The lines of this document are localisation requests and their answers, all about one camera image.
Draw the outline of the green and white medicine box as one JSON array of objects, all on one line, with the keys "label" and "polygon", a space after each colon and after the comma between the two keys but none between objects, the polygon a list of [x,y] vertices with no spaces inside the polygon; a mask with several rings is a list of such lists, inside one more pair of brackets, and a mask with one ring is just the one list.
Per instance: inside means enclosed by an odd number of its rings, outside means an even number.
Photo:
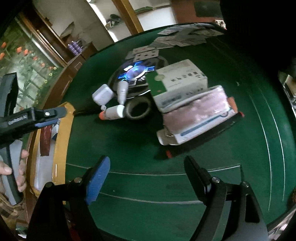
[{"label": "green and white medicine box", "polygon": [[189,59],[147,73],[145,78],[162,113],[177,109],[208,88],[207,76]]}]

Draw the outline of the white blue orange medicine box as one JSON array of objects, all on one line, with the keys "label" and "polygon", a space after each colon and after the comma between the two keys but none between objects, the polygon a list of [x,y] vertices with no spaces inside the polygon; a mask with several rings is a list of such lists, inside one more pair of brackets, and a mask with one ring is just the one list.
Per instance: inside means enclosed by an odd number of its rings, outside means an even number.
[{"label": "white blue orange medicine box", "polygon": [[217,126],[218,124],[226,121],[227,119],[233,117],[238,113],[238,108],[235,103],[234,97],[227,98],[230,109],[222,114],[209,118],[206,121],[199,123],[198,125],[193,126],[192,128],[185,130],[184,132],[178,134],[172,134],[170,131],[164,127],[162,130],[157,131],[158,141],[161,145],[167,146],[178,146],[184,144],[193,138],[205,133],[211,128]]}]

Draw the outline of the purple bottles on cabinet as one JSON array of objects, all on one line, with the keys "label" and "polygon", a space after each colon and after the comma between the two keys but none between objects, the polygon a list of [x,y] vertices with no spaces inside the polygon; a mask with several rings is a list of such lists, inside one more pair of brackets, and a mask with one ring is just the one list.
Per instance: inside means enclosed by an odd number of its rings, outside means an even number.
[{"label": "purple bottles on cabinet", "polygon": [[77,56],[82,52],[82,48],[79,46],[79,44],[75,41],[71,41],[68,45],[68,49]]}]

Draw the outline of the pink cotton pad pack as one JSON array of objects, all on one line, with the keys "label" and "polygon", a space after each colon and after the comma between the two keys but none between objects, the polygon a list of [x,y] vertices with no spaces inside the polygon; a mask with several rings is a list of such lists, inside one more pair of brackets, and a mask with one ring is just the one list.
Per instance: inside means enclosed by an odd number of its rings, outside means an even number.
[{"label": "pink cotton pad pack", "polygon": [[228,97],[221,85],[216,85],[163,114],[164,126],[174,135],[181,134],[231,109],[238,111],[235,99]]}]

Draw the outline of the dark red foil pouch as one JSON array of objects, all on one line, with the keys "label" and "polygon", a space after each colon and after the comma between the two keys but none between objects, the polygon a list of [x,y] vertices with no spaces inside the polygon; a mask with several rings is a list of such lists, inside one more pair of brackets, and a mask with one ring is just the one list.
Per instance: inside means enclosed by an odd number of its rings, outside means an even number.
[{"label": "dark red foil pouch", "polygon": [[41,128],[40,155],[49,156],[52,138],[52,125]]}]

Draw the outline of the black marker with red cap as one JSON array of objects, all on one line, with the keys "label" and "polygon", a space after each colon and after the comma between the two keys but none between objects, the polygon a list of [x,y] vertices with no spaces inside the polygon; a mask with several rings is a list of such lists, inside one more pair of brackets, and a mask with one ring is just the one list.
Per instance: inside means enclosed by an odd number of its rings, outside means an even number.
[{"label": "black marker with red cap", "polygon": [[181,144],[175,148],[167,148],[166,150],[166,157],[171,159],[173,157],[179,156],[181,154],[188,153],[189,151],[196,149],[197,147],[205,144],[206,142],[210,141],[211,139],[217,137],[218,135],[222,134],[222,132],[228,130],[232,126],[234,126],[237,122],[245,117],[244,113],[239,111],[233,117],[225,120],[224,122],[218,124],[217,126],[211,128],[210,130],[206,131],[205,133],[193,138],[192,140]]}]

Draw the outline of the white square plastic case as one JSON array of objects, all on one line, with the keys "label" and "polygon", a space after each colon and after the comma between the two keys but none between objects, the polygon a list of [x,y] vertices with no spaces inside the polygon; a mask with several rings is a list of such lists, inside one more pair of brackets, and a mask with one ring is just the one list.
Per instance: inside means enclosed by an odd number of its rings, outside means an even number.
[{"label": "white square plastic case", "polygon": [[101,85],[93,94],[92,99],[98,105],[106,105],[114,97],[114,92],[107,84]]}]

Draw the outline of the scattered playing cards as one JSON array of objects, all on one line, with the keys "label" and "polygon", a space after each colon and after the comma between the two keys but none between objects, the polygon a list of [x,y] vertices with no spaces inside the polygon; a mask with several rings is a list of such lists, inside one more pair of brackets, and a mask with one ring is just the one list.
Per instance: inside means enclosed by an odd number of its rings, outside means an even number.
[{"label": "scattered playing cards", "polygon": [[151,44],[129,51],[125,59],[134,59],[138,54],[152,50],[203,44],[206,43],[206,39],[223,34],[222,30],[218,30],[215,25],[207,23],[174,25],[160,31]]}]

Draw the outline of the roll of adhesive tape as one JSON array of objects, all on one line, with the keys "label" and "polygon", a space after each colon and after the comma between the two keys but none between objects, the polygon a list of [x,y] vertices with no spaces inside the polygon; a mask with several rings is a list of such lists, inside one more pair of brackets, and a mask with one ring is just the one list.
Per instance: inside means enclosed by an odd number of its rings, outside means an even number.
[{"label": "roll of adhesive tape", "polygon": [[125,116],[131,120],[145,117],[151,110],[151,101],[144,96],[135,97],[125,105]]}]

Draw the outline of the yellow cardboard storage box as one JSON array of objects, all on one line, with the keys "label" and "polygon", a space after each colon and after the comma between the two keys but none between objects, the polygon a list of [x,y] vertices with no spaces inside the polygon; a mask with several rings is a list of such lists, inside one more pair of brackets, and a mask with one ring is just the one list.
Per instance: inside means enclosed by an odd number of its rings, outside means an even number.
[{"label": "yellow cardboard storage box", "polygon": [[39,196],[44,185],[52,181],[55,185],[64,184],[66,179],[67,149],[74,120],[75,108],[69,102],[64,102],[67,114],[60,121],[57,138],[52,141],[49,156],[40,156],[40,134],[38,130],[36,138],[32,141],[30,159],[27,161],[27,174],[31,193]]}]

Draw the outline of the round mahjong table centre console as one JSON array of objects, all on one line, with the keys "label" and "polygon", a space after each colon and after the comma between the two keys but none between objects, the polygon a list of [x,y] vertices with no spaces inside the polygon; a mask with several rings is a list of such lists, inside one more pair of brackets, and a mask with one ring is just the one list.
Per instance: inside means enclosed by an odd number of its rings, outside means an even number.
[{"label": "round mahjong table centre console", "polygon": [[127,99],[143,95],[149,92],[148,83],[145,79],[146,74],[167,65],[168,61],[162,56],[137,62],[133,62],[132,59],[128,60],[112,74],[108,86],[117,95],[118,83],[126,81],[128,83]]}]

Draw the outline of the white bottle with orange cap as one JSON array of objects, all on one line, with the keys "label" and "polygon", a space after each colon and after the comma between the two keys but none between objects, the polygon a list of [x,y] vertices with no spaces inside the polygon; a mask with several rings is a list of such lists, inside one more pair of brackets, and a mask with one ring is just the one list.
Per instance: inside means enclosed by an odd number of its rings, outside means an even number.
[{"label": "white bottle with orange cap", "polygon": [[121,104],[107,108],[99,114],[99,118],[101,120],[117,120],[120,118],[124,118],[124,116],[125,106]]}]

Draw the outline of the wooden cabinet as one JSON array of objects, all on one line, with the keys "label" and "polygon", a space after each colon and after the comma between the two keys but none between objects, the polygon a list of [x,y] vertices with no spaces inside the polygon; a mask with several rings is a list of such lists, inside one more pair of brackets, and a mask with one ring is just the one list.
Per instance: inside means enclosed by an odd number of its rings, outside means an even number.
[{"label": "wooden cabinet", "polygon": [[20,26],[34,37],[48,59],[56,67],[62,68],[54,77],[54,81],[47,83],[49,87],[45,88],[46,91],[41,94],[41,100],[37,104],[41,108],[58,106],[79,69],[97,52],[97,49],[92,42],[89,42],[83,44],[82,52],[74,55],[68,48],[68,44],[74,39],[69,36],[65,41],[62,40],[37,9],[28,13],[21,12],[16,19]]}]

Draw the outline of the white and black medicine box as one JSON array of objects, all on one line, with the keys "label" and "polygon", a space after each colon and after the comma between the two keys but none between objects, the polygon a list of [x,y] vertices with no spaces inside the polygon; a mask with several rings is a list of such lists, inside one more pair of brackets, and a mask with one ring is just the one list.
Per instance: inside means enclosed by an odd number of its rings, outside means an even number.
[{"label": "white and black medicine box", "polygon": [[52,127],[52,140],[56,141],[57,139],[57,135],[58,135],[58,131],[59,131],[59,124],[56,123],[55,125],[53,125]]}]

